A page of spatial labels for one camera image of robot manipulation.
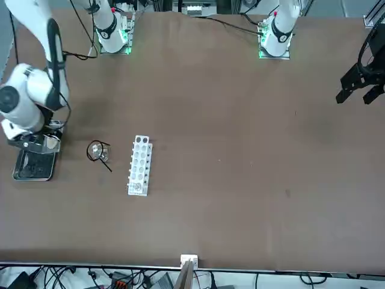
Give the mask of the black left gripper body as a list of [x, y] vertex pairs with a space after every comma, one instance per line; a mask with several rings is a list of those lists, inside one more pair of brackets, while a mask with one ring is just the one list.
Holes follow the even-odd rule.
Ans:
[[[369, 48], [372, 54], [372, 60], [366, 64], [362, 64], [362, 56]], [[363, 86], [370, 84], [384, 85], [384, 24], [380, 23], [371, 29], [365, 39], [359, 52], [359, 69], [362, 73]]]

